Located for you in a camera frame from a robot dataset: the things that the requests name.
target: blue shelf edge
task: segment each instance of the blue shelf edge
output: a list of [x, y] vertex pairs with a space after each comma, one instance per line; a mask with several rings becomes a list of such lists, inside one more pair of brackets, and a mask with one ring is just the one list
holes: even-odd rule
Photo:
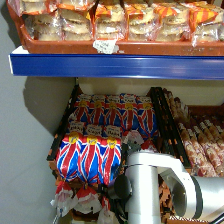
[[9, 55], [15, 76], [224, 80], [224, 56]]

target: plastic wrapper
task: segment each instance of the plastic wrapper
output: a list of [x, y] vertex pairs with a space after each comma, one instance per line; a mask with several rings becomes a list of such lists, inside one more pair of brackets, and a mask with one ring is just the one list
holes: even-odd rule
[[102, 182], [108, 185], [117, 175], [121, 163], [120, 128], [107, 126], [104, 128], [104, 137], [101, 141]]
[[107, 95], [105, 100], [104, 124], [121, 126], [121, 102], [120, 96]]
[[148, 7], [143, 0], [125, 0], [124, 7], [128, 21], [128, 40], [154, 40], [158, 16], [154, 14], [153, 8]]
[[189, 39], [189, 10], [178, 3], [153, 3], [154, 12], [159, 15], [160, 29], [156, 41], [172, 42]]
[[105, 95], [93, 95], [89, 105], [90, 123], [104, 124]]
[[190, 10], [190, 26], [192, 31], [192, 45], [199, 42], [213, 42], [222, 37], [220, 28], [224, 21], [224, 10], [206, 1], [182, 4]]
[[8, 0], [8, 3], [18, 16], [46, 14], [57, 9], [56, 0]]
[[185, 151], [194, 170], [194, 175], [205, 177], [217, 176], [212, 164], [207, 161], [204, 150], [197, 142], [196, 136], [191, 129], [187, 130], [183, 123], [179, 123], [178, 126]]
[[82, 130], [73, 128], [65, 135], [59, 147], [56, 162], [62, 181], [57, 187], [55, 200], [51, 201], [51, 205], [57, 208], [58, 216], [65, 216], [76, 203], [71, 198], [73, 191], [68, 183], [79, 176], [82, 140]]
[[118, 0], [101, 0], [95, 13], [95, 39], [122, 40], [126, 33], [124, 9]]
[[88, 41], [92, 39], [91, 13], [88, 11], [72, 11], [61, 9], [62, 30], [64, 40]]
[[110, 211], [109, 200], [103, 197], [102, 200], [103, 209], [99, 213], [97, 224], [119, 224], [115, 214]]
[[82, 182], [91, 185], [101, 183], [100, 145], [102, 141], [102, 127], [89, 124], [83, 136], [80, 150], [79, 178]]
[[138, 96], [136, 101], [138, 105], [139, 132], [145, 139], [157, 136], [156, 115], [151, 98]]
[[79, 10], [87, 11], [91, 9], [95, 1], [94, 0], [58, 0], [58, 8], [69, 9], [69, 10]]
[[25, 19], [25, 25], [34, 40], [60, 41], [63, 38], [58, 11], [50, 14], [28, 16]]
[[91, 96], [86, 94], [80, 94], [74, 105], [74, 112], [70, 115], [75, 121], [81, 121], [85, 123], [90, 123], [89, 117], [89, 104], [91, 101]]
[[74, 209], [83, 214], [92, 212], [93, 214], [102, 209], [98, 194], [88, 185], [84, 185], [74, 197]]
[[136, 96], [134, 94], [121, 94], [121, 126], [124, 131], [137, 130], [138, 122], [138, 106]]
[[224, 169], [223, 169], [222, 162], [221, 162], [217, 152], [212, 147], [211, 143], [209, 143], [209, 140], [207, 139], [205, 134], [199, 129], [199, 127], [195, 124], [193, 124], [193, 125], [194, 125], [193, 130], [195, 131], [195, 133], [197, 135], [198, 142], [202, 146], [207, 158], [213, 165], [216, 173], [219, 176], [223, 176]]

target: plastic bag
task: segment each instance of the plastic bag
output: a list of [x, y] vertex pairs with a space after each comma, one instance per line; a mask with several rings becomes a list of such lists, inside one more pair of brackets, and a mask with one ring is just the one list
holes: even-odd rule
[[153, 8], [142, 1], [124, 1], [128, 21], [128, 40], [149, 41], [155, 39], [158, 17]]
[[73, 203], [73, 208], [83, 214], [88, 214], [90, 212], [94, 214], [102, 209], [98, 194], [87, 185], [80, 188], [73, 200], [76, 202], [76, 204]]
[[56, 0], [8, 0], [8, 3], [18, 16], [46, 14], [57, 9]]
[[125, 38], [126, 20], [118, 0], [101, 0], [95, 13], [95, 39], [122, 40]]
[[160, 28], [156, 41], [172, 42], [189, 39], [189, 10], [178, 3], [153, 3], [154, 12], [159, 15]]
[[219, 29], [224, 21], [224, 10], [206, 1], [182, 4], [190, 10], [192, 45], [199, 42], [214, 42], [220, 38]]
[[88, 11], [61, 9], [64, 40], [81, 41], [92, 39], [91, 15]]

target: packaged pastry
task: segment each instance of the packaged pastry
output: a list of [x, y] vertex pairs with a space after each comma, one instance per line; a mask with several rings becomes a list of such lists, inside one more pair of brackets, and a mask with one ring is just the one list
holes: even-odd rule
[[138, 122], [138, 106], [136, 103], [136, 95], [120, 94], [121, 97], [121, 126], [123, 131], [137, 130]]
[[106, 96], [104, 115], [104, 125], [114, 125], [117, 127], [121, 126], [120, 96]]
[[222, 39], [223, 13], [218, 6], [208, 4], [206, 1], [182, 4], [190, 10], [190, 27], [192, 31], [192, 44], [199, 42], [213, 42]]
[[145, 139], [157, 136], [156, 114], [150, 97], [138, 96], [139, 132]]
[[29, 16], [26, 19], [25, 24], [31, 37], [33, 37], [35, 40], [62, 40], [61, 20], [58, 11], [52, 12], [50, 14]]
[[124, 7], [128, 23], [127, 39], [133, 41], [153, 40], [158, 24], [153, 8], [148, 7], [143, 0], [126, 0]]
[[56, 0], [9, 0], [8, 3], [18, 16], [46, 14], [57, 9]]
[[126, 20], [120, 1], [99, 1], [95, 13], [95, 39], [122, 40], [125, 32]]
[[64, 40], [82, 41], [92, 39], [92, 23], [90, 12], [61, 9], [62, 30]]
[[94, 0], [59, 0], [58, 8], [88, 11], [94, 4]]
[[189, 10], [178, 3], [153, 3], [152, 8], [159, 16], [160, 28], [156, 41], [170, 42], [189, 39]]

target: metal shelf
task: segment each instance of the metal shelf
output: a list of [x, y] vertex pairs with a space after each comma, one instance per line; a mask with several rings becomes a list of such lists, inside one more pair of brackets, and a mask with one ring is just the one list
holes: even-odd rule
[[224, 56], [29, 54], [19, 47], [9, 61], [15, 76], [224, 80]]

